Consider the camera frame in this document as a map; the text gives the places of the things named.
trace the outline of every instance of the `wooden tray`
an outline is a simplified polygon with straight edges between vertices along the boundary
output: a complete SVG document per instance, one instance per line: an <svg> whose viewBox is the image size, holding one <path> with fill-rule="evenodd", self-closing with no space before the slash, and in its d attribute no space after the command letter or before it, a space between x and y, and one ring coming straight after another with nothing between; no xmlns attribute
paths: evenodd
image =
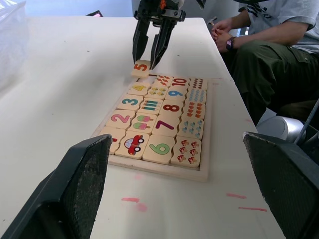
<svg viewBox="0 0 319 239"><path fill-rule="evenodd" d="M138 79L138 82L145 82L145 79ZM125 89L124 93L119 97L117 102L112 107L111 111L104 117L100 125L94 131L91 137L96 137L99 135L106 122L108 121L111 113L116 109L116 106L120 103L122 97L127 94L127 91L131 88L133 83L136 80L132 81L132 83ZM204 134L202 138L202 149L201 149L201 161L198 168L186 168L186 167L178 167L176 165L163 165L158 163L147 162L143 160L135 160L131 158L125 158L115 155L109 155L109 164L116 165L125 168L131 168L136 170L141 170L145 172L158 173L162 175L184 178L199 182L206 182L208 180L209 174L209 162L210 158L210 134L211 134L211 124L212 124L212 107L213 107L213 98L214 98L214 83L216 81L214 79L208 79L208 88L207 88L207 99L206 99L206 113L205 113L205 127Z"/></svg>

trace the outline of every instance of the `green number 6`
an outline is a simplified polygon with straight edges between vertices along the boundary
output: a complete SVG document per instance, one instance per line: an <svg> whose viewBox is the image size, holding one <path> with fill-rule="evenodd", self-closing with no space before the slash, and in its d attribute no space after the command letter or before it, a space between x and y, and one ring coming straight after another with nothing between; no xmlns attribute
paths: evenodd
<svg viewBox="0 0 319 239"><path fill-rule="evenodd" d="M164 143L160 143L158 146L154 146L154 144L150 144L150 148L160 155L165 155L169 152L169 146Z"/></svg>

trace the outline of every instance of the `person's hand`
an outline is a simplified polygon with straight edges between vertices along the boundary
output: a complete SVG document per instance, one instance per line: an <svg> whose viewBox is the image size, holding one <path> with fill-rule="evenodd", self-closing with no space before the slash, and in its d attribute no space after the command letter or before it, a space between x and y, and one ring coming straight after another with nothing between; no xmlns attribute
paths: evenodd
<svg viewBox="0 0 319 239"><path fill-rule="evenodd" d="M211 36L213 37L214 41L216 41L218 37L218 34L216 32L217 29L229 32L232 29L232 18L219 21L213 26L211 30Z"/></svg>
<svg viewBox="0 0 319 239"><path fill-rule="evenodd" d="M218 37L217 37L217 40L215 42L216 42L216 46L218 48L218 51L220 53L227 52L228 51L226 48L227 41L232 37L232 35L226 31L219 30L219 29L216 29L216 32L218 34Z"/></svg>

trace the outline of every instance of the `wristwatch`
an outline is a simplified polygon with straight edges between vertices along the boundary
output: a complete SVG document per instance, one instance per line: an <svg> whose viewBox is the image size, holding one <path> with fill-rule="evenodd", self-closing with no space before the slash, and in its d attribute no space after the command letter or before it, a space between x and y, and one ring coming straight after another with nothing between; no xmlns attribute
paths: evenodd
<svg viewBox="0 0 319 239"><path fill-rule="evenodd" d="M229 38L229 40L226 42L226 48L229 51L233 51L234 50L234 39L236 38L236 36L232 36L231 38Z"/></svg>

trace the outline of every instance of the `red car illustration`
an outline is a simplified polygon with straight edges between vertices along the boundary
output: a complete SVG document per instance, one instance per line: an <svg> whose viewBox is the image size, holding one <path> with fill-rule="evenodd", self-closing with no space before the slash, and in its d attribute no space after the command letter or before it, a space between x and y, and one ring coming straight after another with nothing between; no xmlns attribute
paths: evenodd
<svg viewBox="0 0 319 239"><path fill-rule="evenodd" d="M135 155L136 152L140 152L140 143L144 143L143 135L135 135L134 138L130 138L125 141L125 148L129 149L130 155Z"/></svg>

